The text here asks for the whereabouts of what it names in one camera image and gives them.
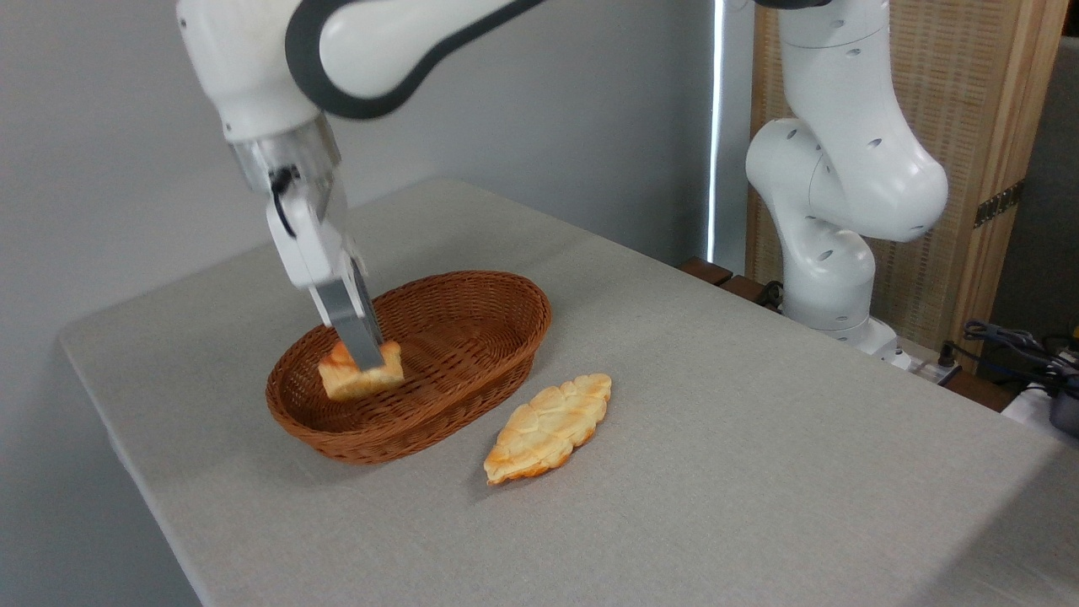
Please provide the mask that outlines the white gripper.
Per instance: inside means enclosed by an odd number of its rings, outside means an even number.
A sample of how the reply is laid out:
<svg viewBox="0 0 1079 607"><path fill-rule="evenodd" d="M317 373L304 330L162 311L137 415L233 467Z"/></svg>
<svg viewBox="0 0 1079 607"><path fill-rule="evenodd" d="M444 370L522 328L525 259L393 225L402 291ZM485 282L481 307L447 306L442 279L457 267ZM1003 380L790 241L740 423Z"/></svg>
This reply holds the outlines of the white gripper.
<svg viewBox="0 0 1079 607"><path fill-rule="evenodd" d="M359 369L385 365L368 272L346 229L346 188L339 180L273 180L271 192L267 223L289 280L309 289Z"/></svg>

